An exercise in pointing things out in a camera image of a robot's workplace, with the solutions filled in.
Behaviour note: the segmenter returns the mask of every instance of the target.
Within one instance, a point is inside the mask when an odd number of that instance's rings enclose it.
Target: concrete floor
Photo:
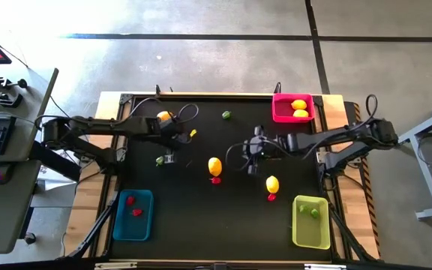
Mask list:
[[[70,114],[92,116],[102,91],[284,92],[320,94],[310,41],[68,40],[65,33],[310,35],[304,0],[0,1],[0,43],[31,66],[61,73],[53,97]],[[320,35],[432,36],[432,0],[313,0]],[[15,17],[23,11],[29,16]],[[431,116],[432,43],[322,42],[329,89],[364,105],[402,134]],[[48,113],[57,113],[51,104]],[[401,150],[369,155],[382,258],[432,266],[432,207],[416,159]],[[0,255],[0,263],[59,255],[69,209],[37,209],[39,242]]]

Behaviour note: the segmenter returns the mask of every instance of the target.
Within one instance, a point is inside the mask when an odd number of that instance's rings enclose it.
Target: green fruit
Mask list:
[[[320,217],[320,213],[316,209],[313,209],[313,210],[311,210],[311,217],[313,217],[313,218],[319,218]]]
[[[229,119],[230,117],[231,117],[230,111],[223,112],[223,119]]]
[[[156,158],[156,166],[161,166],[163,164],[164,164],[164,157],[163,156]]]
[[[308,211],[308,207],[306,205],[300,205],[299,206],[299,212],[304,213]]]

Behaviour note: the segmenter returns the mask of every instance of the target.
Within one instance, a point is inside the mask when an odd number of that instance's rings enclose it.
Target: computer mouse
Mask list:
[[[14,163],[0,161],[0,185],[7,184],[13,175]]]

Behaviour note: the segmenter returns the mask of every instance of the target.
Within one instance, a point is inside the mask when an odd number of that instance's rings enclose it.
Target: red fruit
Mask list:
[[[141,209],[134,209],[133,210],[133,216],[137,217],[143,213],[143,210]]]
[[[133,196],[129,196],[126,199],[126,206],[131,206],[134,203],[134,201],[135,201],[134,197]]]
[[[274,195],[273,193],[269,194],[268,201],[272,202],[274,200],[276,200],[276,195]]]
[[[213,177],[213,178],[211,178],[211,183],[213,185],[218,185],[218,184],[221,183],[221,178],[219,178],[219,177]]]

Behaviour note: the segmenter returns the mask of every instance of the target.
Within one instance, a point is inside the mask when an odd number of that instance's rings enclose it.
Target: blue basket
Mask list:
[[[135,199],[133,205],[126,205],[129,196]],[[153,203],[153,193],[150,190],[123,190],[119,195],[112,237],[120,241],[147,240],[151,231]],[[141,209],[142,214],[134,217],[134,209]]]

